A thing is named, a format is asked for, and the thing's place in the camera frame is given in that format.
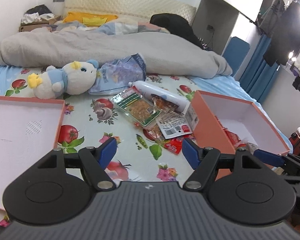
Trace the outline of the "red orange corn snack packet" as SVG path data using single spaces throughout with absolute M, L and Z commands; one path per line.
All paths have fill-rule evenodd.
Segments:
M 158 125 L 154 125 L 149 129 L 143 129 L 143 134 L 148 140 L 157 142 L 159 144 L 165 141 L 165 137 L 163 136 Z

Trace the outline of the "small red packet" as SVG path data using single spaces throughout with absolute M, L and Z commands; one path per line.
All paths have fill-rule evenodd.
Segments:
M 182 149 L 182 143 L 185 139 L 185 136 L 175 137 L 172 139 L 165 140 L 163 142 L 163 147 L 170 151 L 171 153 L 178 155 Z

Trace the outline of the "orange box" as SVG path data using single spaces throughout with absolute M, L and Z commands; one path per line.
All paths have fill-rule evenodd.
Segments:
M 290 152 L 274 125 L 255 103 L 230 96 L 197 90 L 186 112 L 197 145 L 235 153 L 226 131 L 235 133 L 244 142 L 278 155 Z

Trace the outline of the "green bordered tofu snack packet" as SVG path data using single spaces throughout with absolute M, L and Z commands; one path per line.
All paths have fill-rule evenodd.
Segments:
M 161 114 L 161 110 L 145 99 L 134 86 L 115 95 L 111 101 L 141 127 L 149 126 Z

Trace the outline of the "orange box lid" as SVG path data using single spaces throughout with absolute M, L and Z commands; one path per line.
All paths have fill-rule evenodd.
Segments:
M 6 187 L 56 145 L 63 100 L 0 96 L 0 209 Z

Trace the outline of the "white spray bottle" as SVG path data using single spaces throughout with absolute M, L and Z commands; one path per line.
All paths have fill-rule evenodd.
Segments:
M 171 110 L 177 113 L 183 113 L 189 105 L 189 102 L 182 96 L 146 83 L 145 81 L 129 82 L 128 84 L 130 87 L 136 88 L 144 98 L 165 111 Z

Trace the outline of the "white blue plush toy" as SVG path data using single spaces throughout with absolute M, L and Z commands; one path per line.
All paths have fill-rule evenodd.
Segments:
M 96 60 L 74 61 L 63 68 L 48 66 L 42 74 L 29 75 L 27 84 L 39 99 L 56 99 L 64 93 L 79 95 L 94 85 L 98 67 Z

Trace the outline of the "blue floral snack bag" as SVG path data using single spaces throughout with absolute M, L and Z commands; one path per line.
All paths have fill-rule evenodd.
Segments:
M 90 95 L 115 95 L 135 81 L 145 81 L 146 63 L 137 53 L 123 59 L 108 61 L 97 69 L 97 77 L 88 90 Z

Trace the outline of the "blue curtain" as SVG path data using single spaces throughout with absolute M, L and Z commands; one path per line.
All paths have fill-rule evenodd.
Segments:
M 260 104 L 266 100 L 279 73 L 276 63 L 271 67 L 263 58 L 270 42 L 269 37 L 261 35 L 246 69 L 239 79 L 241 87 Z

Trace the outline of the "blue chair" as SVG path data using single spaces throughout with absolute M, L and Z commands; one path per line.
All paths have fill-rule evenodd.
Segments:
M 236 36 L 232 37 L 228 42 L 223 52 L 223 57 L 232 68 L 232 76 L 239 70 L 249 50 L 250 44 Z

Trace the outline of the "grey duvet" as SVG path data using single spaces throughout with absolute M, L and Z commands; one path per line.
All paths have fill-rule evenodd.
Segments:
M 50 32 L 47 28 L 17 33 L 0 42 L 0 66 L 63 67 L 72 61 L 114 59 L 140 54 L 148 73 L 211 79 L 229 76 L 226 59 L 172 34 L 143 32 L 107 35 L 92 30 Z

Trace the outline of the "patchwork quilt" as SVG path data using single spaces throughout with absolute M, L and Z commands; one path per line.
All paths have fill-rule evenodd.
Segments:
M 170 32 L 163 27 L 151 24 L 149 22 L 137 22 L 137 21 L 110 21 L 101 25 L 100 27 L 88 27 L 83 23 L 78 21 L 73 21 L 69 23 L 53 24 L 48 26 L 49 31 L 70 31 L 70 30 L 82 30 L 82 31 L 92 31 L 95 33 L 103 33 L 106 35 L 127 35 L 136 33 L 146 33 L 146 32 L 156 32 L 156 33 L 166 33 Z

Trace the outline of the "black clothing pile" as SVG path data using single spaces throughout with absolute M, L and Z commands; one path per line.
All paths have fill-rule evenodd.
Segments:
M 171 34 L 182 37 L 199 48 L 204 49 L 188 21 L 179 15 L 170 13 L 155 14 L 151 16 L 150 23 L 165 28 Z

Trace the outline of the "yellow pillow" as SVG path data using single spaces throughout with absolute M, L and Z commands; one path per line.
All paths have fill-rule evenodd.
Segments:
M 118 19 L 117 15 L 90 14 L 87 12 L 70 11 L 64 18 L 63 23 L 78 21 L 87 27 L 100 27 L 110 21 Z

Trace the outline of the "grey bedside shelf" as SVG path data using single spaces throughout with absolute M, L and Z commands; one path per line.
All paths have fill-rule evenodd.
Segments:
M 223 0 L 201 0 L 193 20 L 194 33 L 221 55 L 232 37 L 252 44 L 255 25 Z

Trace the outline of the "hanging dark clothes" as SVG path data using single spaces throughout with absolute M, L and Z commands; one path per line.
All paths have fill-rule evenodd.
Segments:
M 275 0 L 262 15 L 259 45 L 264 46 L 262 58 L 270 67 L 285 65 L 289 54 L 300 49 L 300 4 Z

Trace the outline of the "cardboard box with clothes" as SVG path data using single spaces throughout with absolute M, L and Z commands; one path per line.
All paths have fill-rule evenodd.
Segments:
M 47 27 L 55 24 L 60 19 L 61 15 L 55 15 L 46 5 L 37 5 L 27 10 L 21 18 L 19 32 Z

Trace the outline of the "cream padded headboard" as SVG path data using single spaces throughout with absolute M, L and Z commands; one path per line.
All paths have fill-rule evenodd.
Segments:
M 176 0 L 65 0 L 63 16 L 70 11 L 111 14 L 149 20 L 160 13 L 176 14 L 192 24 L 196 8 Z

